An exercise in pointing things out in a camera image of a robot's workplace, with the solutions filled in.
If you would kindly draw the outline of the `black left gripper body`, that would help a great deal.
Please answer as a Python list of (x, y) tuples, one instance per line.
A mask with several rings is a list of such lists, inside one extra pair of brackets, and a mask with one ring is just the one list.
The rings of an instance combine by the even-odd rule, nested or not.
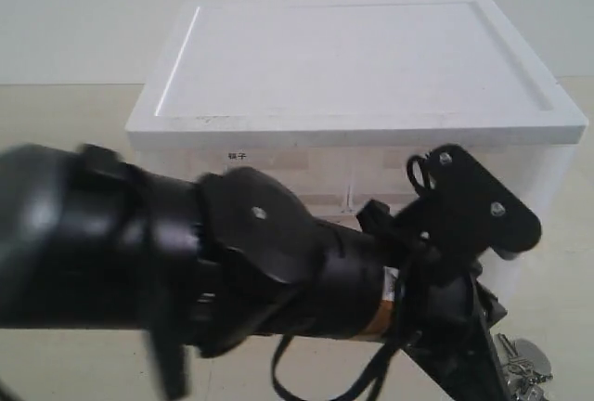
[(407, 176), (417, 198), (404, 209), (370, 200), (358, 229), (329, 228), (333, 318), (364, 320), (359, 337), (380, 344), (344, 398), (377, 399), (402, 352), (455, 400), (512, 400), (491, 335), (506, 309), (479, 282), (479, 259), (532, 250), (540, 221), (461, 146), (410, 157)]

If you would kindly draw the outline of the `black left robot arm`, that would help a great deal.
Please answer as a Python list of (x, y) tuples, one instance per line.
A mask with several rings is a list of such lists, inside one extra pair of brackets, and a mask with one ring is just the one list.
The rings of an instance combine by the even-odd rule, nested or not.
[(188, 347), (271, 335), (273, 366), (297, 337), (377, 343), (346, 400), (377, 399), (401, 352), (455, 400), (515, 400), (479, 259), (534, 249), (540, 220), (458, 145), (410, 157), (407, 177), (416, 199), (369, 200), (350, 228), (251, 167), (188, 182), (94, 145), (5, 149), (1, 325), (141, 330), (167, 400), (188, 394)]

